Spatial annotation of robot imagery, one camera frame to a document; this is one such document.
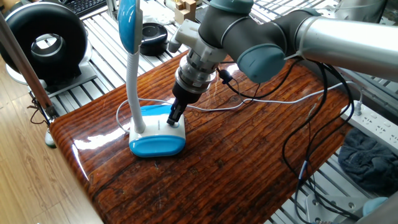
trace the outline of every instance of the power strip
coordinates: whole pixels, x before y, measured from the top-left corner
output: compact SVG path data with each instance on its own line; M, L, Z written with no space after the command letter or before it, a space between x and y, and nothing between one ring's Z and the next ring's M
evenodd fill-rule
M379 143L384 144L393 153L398 155L398 126L365 105L362 105L361 112L362 114L359 116L354 114L348 121L349 124L358 128L367 136L374 138ZM351 110L348 109L341 115L341 118L347 119L350 113Z

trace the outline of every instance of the round black device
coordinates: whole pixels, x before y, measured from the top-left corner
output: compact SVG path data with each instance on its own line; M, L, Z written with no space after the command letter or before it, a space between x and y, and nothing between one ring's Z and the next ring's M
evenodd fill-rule
M146 56L160 55L167 48L167 30L153 22L142 25L141 53Z
M87 46L87 33L76 14L61 4L37 2L11 12L7 23L39 79L48 85L61 83L81 74L79 63ZM40 39L55 40L47 48ZM15 71L17 66L0 44L4 61Z

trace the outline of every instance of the desk lamp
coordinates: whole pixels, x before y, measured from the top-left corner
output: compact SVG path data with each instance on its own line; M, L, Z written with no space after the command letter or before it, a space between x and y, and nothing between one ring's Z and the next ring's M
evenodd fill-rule
M137 92L139 52L142 40L142 11L140 1L121 0L119 5L119 34L127 57L127 98L132 113L129 147L139 157L171 156L185 146L185 123L181 116L174 125L167 123L170 105L140 107Z

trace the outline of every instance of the wooden table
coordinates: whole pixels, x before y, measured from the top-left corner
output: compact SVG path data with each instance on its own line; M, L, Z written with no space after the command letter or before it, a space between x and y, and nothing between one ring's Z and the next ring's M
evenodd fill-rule
M139 96L171 99L180 58L140 76ZM258 94L272 90L290 64L263 84ZM241 91L254 93L256 84L235 64L224 68L240 82ZM267 99L296 100L322 87L316 75L297 65L286 83ZM172 157L143 159L130 152L128 135L115 119L116 109L126 100L125 86L57 118L50 131L105 223L264 223L295 190L295 176L281 158L282 143L305 121L317 98L294 105L251 103L217 113L187 109L187 145ZM239 103L239 96L216 79L195 106ZM330 91L321 113L311 122L312 133L347 103L342 92ZM119 117L128 126L128 105ZM341 122L330 125L321 136ZM314 167L342 145L348 129L345 126L322 144L312 157ZM296 170L301 168L307 144L307 127L288 144L287 157Z

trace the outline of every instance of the dark cloth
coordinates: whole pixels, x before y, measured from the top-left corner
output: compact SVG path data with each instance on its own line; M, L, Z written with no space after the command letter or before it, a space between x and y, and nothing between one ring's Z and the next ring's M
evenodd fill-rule
M379 194L393 194L398 190L398 157L356 128L347 134L338 162L365 190Z

